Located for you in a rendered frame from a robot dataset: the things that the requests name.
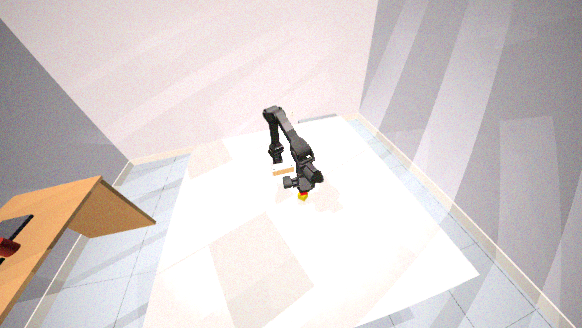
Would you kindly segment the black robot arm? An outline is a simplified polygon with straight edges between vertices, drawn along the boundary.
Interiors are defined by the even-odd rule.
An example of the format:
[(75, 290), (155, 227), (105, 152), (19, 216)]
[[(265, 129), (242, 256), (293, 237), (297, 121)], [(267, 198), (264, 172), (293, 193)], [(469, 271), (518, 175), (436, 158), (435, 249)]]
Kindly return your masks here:
[[(313, 161), (316, 159), (311, 146), (305, 139), (299, 137), (282, 107), (274, 105), (263, 109), (262, 115), (269, 125), (271, 143), (269, 144), (268, 154), (273, 159), (273, 163), (283, 163), (281, 153), (284, 152), (284, 146), (279, 139), (279, 125), (290, 144), (289, 150), (295, 161), (296, 170), (305, 176), (298, 176), (296, 179), (299, 191), (304, 193), (314, 190), (315, 183), (322, 178), (322, 173), (313, 165)], [(306, 156), (308, 155), (311, 157), (307, 158)]]

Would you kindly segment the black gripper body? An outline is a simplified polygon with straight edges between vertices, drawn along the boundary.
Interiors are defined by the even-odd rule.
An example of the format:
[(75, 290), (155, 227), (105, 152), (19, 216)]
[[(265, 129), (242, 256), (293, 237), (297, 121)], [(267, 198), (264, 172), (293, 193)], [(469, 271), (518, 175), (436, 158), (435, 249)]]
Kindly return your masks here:
[[(292, 185), (293, 186), (298, 186), (298, 184), (296, 182), (296, 179), (297, 179), (298, 176), (305, 177), (302, 173), (298, 172), (297, 170), (296, 170), (296, 177), (294, 177), (293, 179), (291, 179), (290, 175), (289, 176), (283, 176), (282, 177), (282, 180), (283, 180), (284, 189), (291, 188)], [(317, 183), (323, 183), (323, 182), (324, 182), (324, 177), (322, 175), (322, 178)]]

